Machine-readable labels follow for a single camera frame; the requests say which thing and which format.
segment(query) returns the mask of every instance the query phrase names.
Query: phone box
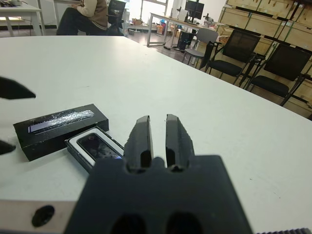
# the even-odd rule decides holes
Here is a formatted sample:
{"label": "phone box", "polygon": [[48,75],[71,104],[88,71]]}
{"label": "phone box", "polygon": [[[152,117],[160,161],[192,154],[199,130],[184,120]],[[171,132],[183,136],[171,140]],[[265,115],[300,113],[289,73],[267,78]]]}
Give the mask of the phone box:
{"label": "phone box", "polygon": [[122,153],[123,153],[123,146],[120,145],[117,141],[115,141],[114,139],[112,139],[112,137],[110,135],[108,135],[106,132],[104,132],[102,129],[100,129],[99,127],[95,127],[95,128],[91,128],[91,129],[88,129],[76,136],[73,136],[71,137],[70,139],[66,140],[66,145],[67,145],[67,150],[68,152],[80,163],[81,166],[83,166],[83,168],[88,172],[90,173],[94,164],[95,164],[95,160],[93,159],[93,162],[90,162],[90,158],[91,157],[88,157],[89,159],[86,158],[85,155],[83,155],[80,151],[81,151],[81,147],[77,147],[75,146],[74,144],[71,143],[71,140],[72,139],[75,139],[75,138],[78,138],[79,136],[83,137],[84,135],[86,135],[87,132],[89,132],[90,130],[92,129],[98,129],[100,132],[102,132],[106,138],[108,139],[104,139],[104,142],[108,145],[110,145],[112,148],[116,149],[116,148],[119,148],[120,150],[122,150]]}
{"label": "phone box", "polygon": [[94,105],[30,119],[13,125],[29,161],[66,147],[65,140],[94,126],[108,131],[108,119]]}

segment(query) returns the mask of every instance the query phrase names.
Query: white table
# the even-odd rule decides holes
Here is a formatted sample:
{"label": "white table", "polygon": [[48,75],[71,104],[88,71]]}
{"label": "white table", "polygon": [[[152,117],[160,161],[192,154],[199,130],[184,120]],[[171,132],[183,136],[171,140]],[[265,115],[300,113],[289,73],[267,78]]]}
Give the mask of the white table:
{"label": "white table", "polygon": [[[153,17],[167,21],[166,27],[165,27],[165,33],[164,33],[164,36],[163,36],[163,39],[164,39],[163,41],[151,41]],[[165,45],[166,44],[167,31],[168,31],[168,26],[169,26],[170,22],[171,23],[175,23],[177,25],[185,26],[185,27],[188,27],[188,28],[191,28],[191,29],[195,29],[195,30],[198,30],[200,28],[204,28],[203,26],[200,26],[200,25],[190,24],[190,23],[186,23],[186,22],[180,21],[178,19],[174,19],[174,18],[168,17],[168,16],[162,16],[162,15],[151,13],[150,22],[149,22],[148,36],[147,36],[147,46],[150,46],[150,45]],[[174,38],[175,34],[176,34],[176,27],[175,27],[175,30],[173,32],[171,46],[173,44],[173,38]]]}
{"label": "white table", "polygon": [[[40,26],[39,26],[39,20],[37,13],[41,12],[41,9],[33,7],[31,5],[28,5],[26,3],[22,3],[22,6],[16,6],[16,7],[0,7],[0,16],[5,17],[6,23],[8,26],[8,30],[10,32],[10,35],[14,37],[11,22],[9,20],[9,17],[31,17],[35,35],[41,36],[40,32]],[[43,25],[42,28],[44,28],[43,20],[41,18],[41,24]]]}
{"label": "white table", "polygon": [[[0,42],[0,75],[37,94],[0,99],[2,140],[17,143],[14,123],[94,103],[121,144],[150,115],[164,158],[166,114],[175,114],[197,155],[222,156],[254,233],[312,228],[311,121],[124,37]],[[32,162],[17,149],[0,156],[0,199],[77,200],[87,176],[66,149]]]}

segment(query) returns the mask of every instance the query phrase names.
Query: white wall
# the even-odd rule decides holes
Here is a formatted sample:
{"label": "white wall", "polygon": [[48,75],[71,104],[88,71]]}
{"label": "white wall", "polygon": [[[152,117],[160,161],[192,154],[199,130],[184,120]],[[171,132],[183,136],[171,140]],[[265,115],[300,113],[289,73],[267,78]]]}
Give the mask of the white wall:
{"label": "white wall", "polygon": [[[29,5],[32,5],[34,7],[38,7],[37,0],[24,0]],[[56,19],[54,16],[54,8],[53,8],[53,2],[52,0],[40,0],[41,2],[41,8],[42,8],[42,14],[43,14],[43,20],[45,25],[56,25]],[[69,5],[66,4],[58,4],[58,13],[60,17],[63,15],[65,9],[69,7]],[[30,20],[30,17],[23,17],[23,19]],[[18,25],[18,22],[11,21],[12,25]],[[20,22],[20,25],[29,25],[30,21],[24,21]],[[6,25],[6,22],[0,22],[0,26]]]}
{"label": "white wall", "polygon": [[[170,15],[173,1],[174,0],[169,0],[168,2],[167,15]],[[185,2],[186,0],[182,0],[182,9],[184,9],[185,7]],[[207,13],[209,13],[209,16],[213,18],[215,22],[218,21],[222,7],[224,6],[225,2],[226,0],[199,0],[199,3],[204,4],[203,16],[206,16]],[[204,18],[202,18],[201,20],[197,19],[197,21],[200,21],[201,23],[203,23],[204,20],[205,20]]]}
{"label": "white wall", "polygon": [[218,22],[222,7],[226,0],[199,0],[199,2],[205,4],[203,16],[209,13],[209,16],[213,18],[215,22]]}

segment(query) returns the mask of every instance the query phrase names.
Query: phone screen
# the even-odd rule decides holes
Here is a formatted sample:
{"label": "phone screen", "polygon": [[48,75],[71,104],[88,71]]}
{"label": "phone screen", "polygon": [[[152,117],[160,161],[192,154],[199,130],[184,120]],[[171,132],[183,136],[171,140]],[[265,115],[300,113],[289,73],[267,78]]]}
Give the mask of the phone screen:
{"label": "phone screen", "polygon": [[98,158],[121,159],[121,155],[119,155],[112,147],[106,144],[104,140],[95,133],[84,136],[83,138],[79,139],[77,143],[94,160],[97,160]]}

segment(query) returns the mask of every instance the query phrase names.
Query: person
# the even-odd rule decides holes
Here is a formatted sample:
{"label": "person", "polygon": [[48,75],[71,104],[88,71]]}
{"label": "person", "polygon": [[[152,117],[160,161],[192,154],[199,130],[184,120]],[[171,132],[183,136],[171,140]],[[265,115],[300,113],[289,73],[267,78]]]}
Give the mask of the person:
{"label": "person", "polygon": [[108,8],[106,0],[82,0],[68,7],[59,23],[57,35],[77,35],[78,30],[96,35],[107,29]]}

